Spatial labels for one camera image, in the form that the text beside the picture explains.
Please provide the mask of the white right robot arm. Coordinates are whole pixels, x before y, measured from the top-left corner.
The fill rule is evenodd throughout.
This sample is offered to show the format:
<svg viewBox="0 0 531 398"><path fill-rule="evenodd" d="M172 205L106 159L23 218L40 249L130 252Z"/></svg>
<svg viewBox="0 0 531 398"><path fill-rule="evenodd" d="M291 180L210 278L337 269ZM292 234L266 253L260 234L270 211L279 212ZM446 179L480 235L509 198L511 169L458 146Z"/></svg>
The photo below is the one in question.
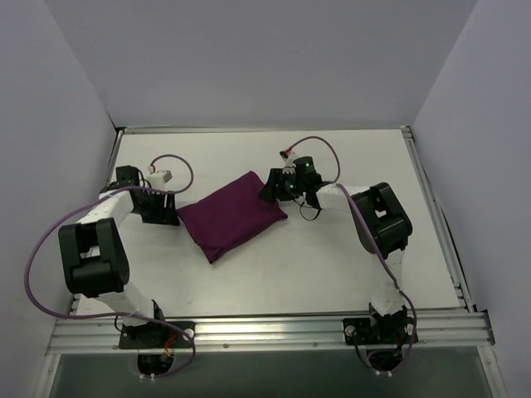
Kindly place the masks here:
<svg viewBox="0 0 531 398"><path fill-rule="evenodd" d="M310 156L287 160L285 167L272 168L259 193L265 201L303 198L321 211L348 212L358 239L371 255L373 291L369 302L368 331L378 342L387 342L407 321L407 299L401 287L402 261L412 235L412 222L389 184L346 187L325 181Z"/></svg>

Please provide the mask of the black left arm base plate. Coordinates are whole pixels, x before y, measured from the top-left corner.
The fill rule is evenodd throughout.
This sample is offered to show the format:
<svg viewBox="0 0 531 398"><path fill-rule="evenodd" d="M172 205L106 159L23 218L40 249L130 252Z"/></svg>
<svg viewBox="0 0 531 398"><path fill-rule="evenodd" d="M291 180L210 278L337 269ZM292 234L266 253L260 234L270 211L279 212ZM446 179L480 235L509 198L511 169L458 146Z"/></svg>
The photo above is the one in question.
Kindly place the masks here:
<svg viewBox="0 0 531 398"><path fill-rule="evenodd" d="M155 348L191 348L192 344L173 328L158 323L145 323L140 326L118 326L114 328L120 332L120 349L155 349Z"/></svg>

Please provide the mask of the purple surgical cloth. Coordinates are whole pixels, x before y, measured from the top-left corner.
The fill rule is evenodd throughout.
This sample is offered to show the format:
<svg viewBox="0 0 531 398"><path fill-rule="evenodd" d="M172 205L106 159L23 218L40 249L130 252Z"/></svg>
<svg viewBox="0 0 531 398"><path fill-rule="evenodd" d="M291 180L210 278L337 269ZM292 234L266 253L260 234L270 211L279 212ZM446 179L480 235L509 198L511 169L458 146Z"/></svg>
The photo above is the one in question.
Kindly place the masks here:
<svg viewBox="0 0 531 398"><path fill-rule="evenodd" d="M178 209L178 216L209 264L288 218L278 203L259 198L265 187L247 172L202 200Z"/></svg>

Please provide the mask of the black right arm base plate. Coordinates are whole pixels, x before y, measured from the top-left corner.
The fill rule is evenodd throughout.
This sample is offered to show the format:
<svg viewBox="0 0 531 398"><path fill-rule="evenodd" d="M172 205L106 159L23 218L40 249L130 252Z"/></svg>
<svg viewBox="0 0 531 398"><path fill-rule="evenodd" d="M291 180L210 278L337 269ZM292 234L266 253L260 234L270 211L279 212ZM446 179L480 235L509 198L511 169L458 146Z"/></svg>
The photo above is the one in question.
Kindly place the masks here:
<svg viewBox="0 0 531 398"><path fill-rule="evenodd" d="M345 318L343 335L347 345L401 345L418 343L412 333L413 318Z"/></svg>

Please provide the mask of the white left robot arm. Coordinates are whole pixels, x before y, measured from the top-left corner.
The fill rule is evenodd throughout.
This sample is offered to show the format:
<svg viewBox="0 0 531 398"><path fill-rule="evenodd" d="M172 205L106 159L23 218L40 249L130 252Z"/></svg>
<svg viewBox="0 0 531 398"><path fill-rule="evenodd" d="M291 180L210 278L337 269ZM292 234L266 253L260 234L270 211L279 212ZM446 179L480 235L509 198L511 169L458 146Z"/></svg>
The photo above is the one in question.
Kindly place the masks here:
<svg viewBox="0 0 531 398"><path fill-rule="evenodd" d="M116 169L116 180L104 187L98 203L75 224L58 231L66 287L123 314L121 332L147 347L159 347L168 335L163 311L130 281L128 257L119 226L130 214L145 224L179 226L175 195L166 181L142 183L140 170Z"/></svg>

